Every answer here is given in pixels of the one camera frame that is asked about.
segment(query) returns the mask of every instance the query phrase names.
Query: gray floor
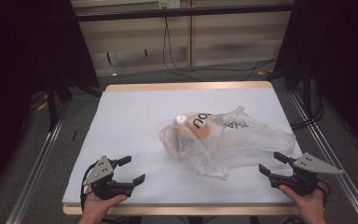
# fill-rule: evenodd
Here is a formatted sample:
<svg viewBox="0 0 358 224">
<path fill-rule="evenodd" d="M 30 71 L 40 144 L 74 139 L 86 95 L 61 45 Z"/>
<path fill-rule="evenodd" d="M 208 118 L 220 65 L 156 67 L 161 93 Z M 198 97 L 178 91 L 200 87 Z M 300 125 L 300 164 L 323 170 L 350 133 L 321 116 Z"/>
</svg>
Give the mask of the gray floor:
<svg viewBox="0 0 358 224">
<path fill-rule="evenodd" d="M 213 67 L 244 69 L 252 68 L 254 64 L 218 64 L 213 65 Z M 272 68 L 273 64 L 269 64 L 263 67 L 263 70 Z M 198 71 L 186 74 L 202 81 L 234 81 L 244 79 L 248 76 L 249 71 Z M 248 80 L 262 78 L 262 76 L 253 75 Z M 132 74 L 100 76 L 99 79 L 101 83 L 100 90 L 103 90 L 107 85 L 120 83 L 194 81 L 192 78 L 178 76 L 167 70 L 145 71 L 142 69 L 137 70 L 137 72 L 132 71 Z M 296 112 L 290 93 L 285 90 L 282 84 L 282 79 L 274 80 L 272 84 L 289 121 L 297 119 L 299 114 Z M 78 221 L 78 217 L 70 217 L 63 213 L 61 201 L 72 167 L 97 109 L 99 99 L 77 89 L 71 89 L 71 91 L 74 94 L 72 102 L 68 105 L 58 102 L 59 113 L 65 115 L 60 134 L 48 155 L 45 169 L 37 182 L 32 200 L 29 201 L 28 209 L 22 218 L 22 223 L 76 223 Z M 68 106 L 68 110 L 63 113 L 66 106 Z M 334 149 L 343 168 L 358 188 L 358 136 L 347 131 L 344 122 L 345 120 L 324 98 L 324 116 L 318 122 L 318 125 L 330 146 Z M 48 136 L 48 110 L 46 108 L 39 112 L 33 110 L 22 132 L 21 144 L 7 167 L 7 171 L 0 177 L 0 223 L 6 222 Z M 295 134 L 303 151 L 308 151 L 319 158 L 323 157 L 308 129 L 297 130 Z M 348 200 L 337 179 L 330 175 L 322 175 L 321 178 L 328 182 L 332 188 L 329 202 L 325 208 L 328 222 L 358 223 L 358 214 L 353 209 L 351 201 Z M 261 223 L 283 223 L 286 219 L 287 217 L 260 218 Z"/>
</svg>

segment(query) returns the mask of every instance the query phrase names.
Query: finger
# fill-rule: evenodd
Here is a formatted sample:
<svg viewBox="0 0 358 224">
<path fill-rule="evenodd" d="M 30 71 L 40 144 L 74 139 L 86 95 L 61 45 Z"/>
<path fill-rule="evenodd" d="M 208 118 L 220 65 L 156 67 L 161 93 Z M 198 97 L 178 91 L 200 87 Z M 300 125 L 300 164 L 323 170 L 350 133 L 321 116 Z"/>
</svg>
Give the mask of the finger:
<svg viewBox="0 0 358 224">
<path fill-rule="evenodd" d="M 290 198 L 293 202 L 296 202 L 298 200 L 299 196 L 298 194 L 296 194 L 291 188 L 285 186 L 285 185 L 280 185 L 279 189 L 288 197 Z"/>
<path fill-rule="evenodd" d="M 318 197 L 318 198 L 324 198 L 324 195 L 325 195 L 325 191 L 323 189 L 320 189 L 320 188 L 316 188 L 316 190 L 314 190 L 312 192 L 312 195 L 314 195 L 315 197 Z"/>
<path fill-rule="evenodd" d="M 109 205 L 110 206 L 115 206 L 115 205 L 118 205 L 119 203 L 123 202 L 127 200 L 127 196 L 126 195 L 118 195 L 118 196 L 115 196 L 108 201 Z"/>
</svg>

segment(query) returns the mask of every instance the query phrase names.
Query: metal bar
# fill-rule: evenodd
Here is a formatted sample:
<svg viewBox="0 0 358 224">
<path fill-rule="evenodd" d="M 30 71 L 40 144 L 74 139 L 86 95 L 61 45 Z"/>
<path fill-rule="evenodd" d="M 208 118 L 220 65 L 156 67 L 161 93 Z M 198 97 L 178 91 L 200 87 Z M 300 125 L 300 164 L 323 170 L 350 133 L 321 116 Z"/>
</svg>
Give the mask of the metal bar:
<svg viewBox="0 0 358 224">
<path fill-rule="evenodd" d="M 301 101 L 301 98 L 298 96 L 298 94 L 292 92 L 291 96 L 303 120 L 309 119 L 306 110 L 303 108 L 303 102 Z M 318 125 L 313 122 L 312 124 L 308 125 L 308 128 L 316 143 L 318 144 L 320 150 L 324 154 L 324 157 L 326 158 L 327 162 L 336 166 L 338 169 L 344 170 L 336 154 L 334 153 L 334 150 L 328 144 Z M 344 192 L 346 193 L 348 199 L 351 201 L 353 208 L 358 214 L 358 188 L 356 188 L 356 186 L 353 184 L 346 172 L 344 175 L 336 175 L 336 178 L 338 180 L 338 183 L 341 185 Z"/>
<path fill-rule="evenodd" d="M 305 64 L 304 66 L 304 76 L 303 76 L 303 98 L 304 98 L 304 107 L 309 115 L 312 115 L 312 108 L 310 104 L 310 67 Z"/>
<path fill-rule="evenodd" d="M 109 63 L 112 63 L 112 62 L 110 61 L 109 52 L 106 52 L 106 57 L 107 57 L 107 61 L 108 61 Z"/>
<path fill-rule="evenodd" d="M 298 7 L 309 7 L 311 5 L 295 6 L 295 4 L 260 5 L 247 7 L 192 7 L 175 8 L 166 10 L 144 10 L 113 13 L 84 13 L 77 14 L 77 21 L 117 21 L 131 19 L 183 17 L 183 16 L 205 16 L 221 14 L 240 14 L 258 12 L 292 11 Z"/>
<path fill-rule="evenodd" d="M 40 151 L 39 157 L 34 164 L 34 168 L 28 177 L 28 180 L 22 189 L 22 192 L 17 199 L 13 209 L 10 212 L 10 215 L 7 219 L 6 224 L 18 224 L 21 223 L 25 212 L 31 202 L 31 199 L 34 195 L 34 191 L 36 189 L 37 182 L 43 172 L 46 161 L 48 160 L 48 155 L 57 139 L 58 133 L 60 132 L 60 128 L 62 126 L 62 120 L 66 117 L 68 107 L 70 103 L 65 104 L 65 108 L 63 110 L 62 116 L 58 120 L 56 126 L 53 131 L 48 134 L 45 144 Z"/>
<path fill-rule="evenodd" d="M 46 90 L 48 93 L 48 112 L 50 116 L 50 127 L 48 131 L 53 131 L 54 126 L 57 123 L 58 116 L 57 116 L 57 107 L 55 103 L 55 93 L 53 87 L 53 80 L 51 76 L 48 76 L 48 83 L 46 84 Z"/>
</svg>

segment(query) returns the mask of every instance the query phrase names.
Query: table edge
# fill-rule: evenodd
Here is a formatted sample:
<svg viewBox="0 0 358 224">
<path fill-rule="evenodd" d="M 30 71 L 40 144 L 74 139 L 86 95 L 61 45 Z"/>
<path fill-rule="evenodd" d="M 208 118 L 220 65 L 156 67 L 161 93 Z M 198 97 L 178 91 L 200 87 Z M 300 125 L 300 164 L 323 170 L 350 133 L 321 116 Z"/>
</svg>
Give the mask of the table edge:
<svg viewBox="0 0 358 224">
<path fill-rule="evenodd" d="M 218 90 L 249 88 L 272 88 L 272 84 L 268 81 L 117 84 L 107 86 L 105 91 Z"/>
<path fill-rule="evenodd" d="M 63 204 L 66 215 L 81 215 L 80 204 Z M 236 204 L 236 205 L 118 205 L 109 209 L 107 215 L 117 216 L 296 216 L 293 204 Z"/>
</svg>

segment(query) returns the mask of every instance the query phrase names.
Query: power outlet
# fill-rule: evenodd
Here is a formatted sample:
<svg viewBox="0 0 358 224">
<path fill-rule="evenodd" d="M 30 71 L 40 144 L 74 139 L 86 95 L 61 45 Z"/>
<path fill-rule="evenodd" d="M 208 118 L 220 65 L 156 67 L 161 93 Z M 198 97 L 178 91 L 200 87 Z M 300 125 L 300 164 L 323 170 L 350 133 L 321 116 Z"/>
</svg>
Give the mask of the power outlet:
<svg viewBox="0 0 358 224">
<path fill-rule="evenodd" d="M 158 8 L 159 9 L 168 9 L 170 8 L 170 1 L 158 1 Z"/>
<path fill-rule="evenodd" d="M 170 8 L 180 8 L 180 0 L 170 0 Z"/>
</svg>

